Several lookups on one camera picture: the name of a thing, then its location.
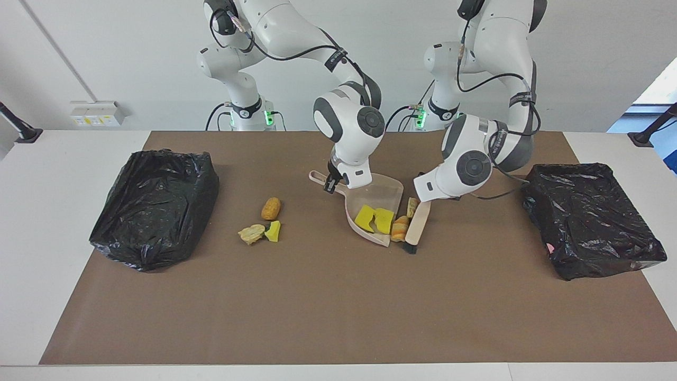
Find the notched yellow sponge piece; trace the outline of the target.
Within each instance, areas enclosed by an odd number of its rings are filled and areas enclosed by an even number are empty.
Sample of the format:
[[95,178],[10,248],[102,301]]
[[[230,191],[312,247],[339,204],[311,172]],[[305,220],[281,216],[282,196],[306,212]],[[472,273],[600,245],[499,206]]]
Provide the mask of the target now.
[[357,216],[354,217],[353,221],[363,231],[374,233],[375,231],[372,227],[372,220],[374,220],[375,214],[375,209],[371,208],[369,205],[362,205],[360,211],[358,212]]

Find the beige plastic dustpan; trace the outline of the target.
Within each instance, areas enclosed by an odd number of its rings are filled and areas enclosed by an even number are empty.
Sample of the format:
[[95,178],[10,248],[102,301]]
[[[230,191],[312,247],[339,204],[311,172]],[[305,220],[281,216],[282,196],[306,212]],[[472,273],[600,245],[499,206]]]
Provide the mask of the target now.
[[380,233],[374,220],[372,220],[374,233],[363,231],[353,220],[362,205],[369,205],[373,209],[383,208],[391,210],[395,213],[395,220],[404,192],[403,184],[391,177],[374,173],[372,174],[371,183],[367,186],[350,189],[346,184],[337,183],[335,192],[345,197],[346,218],[352,230],[366,240],[387,248],[391,243],[391,234]]

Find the small beige chunk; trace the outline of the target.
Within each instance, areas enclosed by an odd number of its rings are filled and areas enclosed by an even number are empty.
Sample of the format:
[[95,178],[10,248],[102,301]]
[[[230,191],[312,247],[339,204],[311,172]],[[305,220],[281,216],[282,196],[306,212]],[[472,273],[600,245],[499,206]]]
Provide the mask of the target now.
[[244,241],[248,246],[256,243],[263,238],[264,233],[266,232],[266,226],[262,224],[253,224],[248,226],[238,232],[240,239]]

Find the beige hand brush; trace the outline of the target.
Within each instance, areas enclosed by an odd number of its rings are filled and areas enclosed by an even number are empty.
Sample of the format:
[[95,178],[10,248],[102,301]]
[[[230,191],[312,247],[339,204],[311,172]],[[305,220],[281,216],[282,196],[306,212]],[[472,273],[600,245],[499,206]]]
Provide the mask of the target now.
[[404,250],[411,255],[416,254],[420,238],[428,220],[431,202],[421,202],[414,212],[413,219],[405,236]]

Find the black bag lined bin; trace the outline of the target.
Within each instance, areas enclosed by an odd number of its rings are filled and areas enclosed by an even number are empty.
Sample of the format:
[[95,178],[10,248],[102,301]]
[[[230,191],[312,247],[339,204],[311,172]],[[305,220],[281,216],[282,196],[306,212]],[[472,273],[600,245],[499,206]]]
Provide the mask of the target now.
[[89,243],[140,272],[183,262],[210,222],[219,186],[208,152],[135,152],[109,191]]

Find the black bag bin pink spot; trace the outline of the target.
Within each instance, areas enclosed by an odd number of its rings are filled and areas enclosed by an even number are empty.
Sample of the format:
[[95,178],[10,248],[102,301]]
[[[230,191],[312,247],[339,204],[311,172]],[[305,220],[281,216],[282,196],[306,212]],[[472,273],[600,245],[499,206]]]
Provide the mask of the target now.
[[606,164],[539,164],[527,181],[523,207],[561,279],[611,277],[667,261]]

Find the brown table mat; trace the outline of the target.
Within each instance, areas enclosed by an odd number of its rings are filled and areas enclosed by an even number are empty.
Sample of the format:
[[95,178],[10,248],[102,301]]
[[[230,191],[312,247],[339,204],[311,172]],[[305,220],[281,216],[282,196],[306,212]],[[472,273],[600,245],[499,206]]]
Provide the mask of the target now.
[[[641,272],[562,280],[523,208],[434,202],[414,255],[359,237],[312,183],[317,132],[153,132],[146,150],[209,152],[217,203],[189,260],[141,273],[92,253],[42,365],[677,361]],[[278,242],[238,232],[281,200]]]

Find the black clamp stand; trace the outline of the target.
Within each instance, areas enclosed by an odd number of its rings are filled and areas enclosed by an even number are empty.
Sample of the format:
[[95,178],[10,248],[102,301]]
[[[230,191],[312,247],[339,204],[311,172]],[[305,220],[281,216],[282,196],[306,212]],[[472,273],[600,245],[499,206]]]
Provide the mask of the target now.
[[0,115],[19,133],[19,137],[15,140],[17,144],[32,144],[44,132],[43,129],[34,128],[16,116],[3,102],[0,102]]
[[677,122],[677,102],[670,105],[662,115],[653,121],[647,128],[641,132],[628,132],[627,135],[636,147],[653,148],[651,137],[654,133],[669,125],[669,121]]

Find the white wall socket box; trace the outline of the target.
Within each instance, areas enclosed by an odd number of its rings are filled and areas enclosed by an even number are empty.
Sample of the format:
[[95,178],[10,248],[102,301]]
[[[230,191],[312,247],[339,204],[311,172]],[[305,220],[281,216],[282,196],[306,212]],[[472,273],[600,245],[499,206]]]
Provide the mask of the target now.
[[70,118],[77,127],[121,127],[126,113],[115,101],[71,101]]

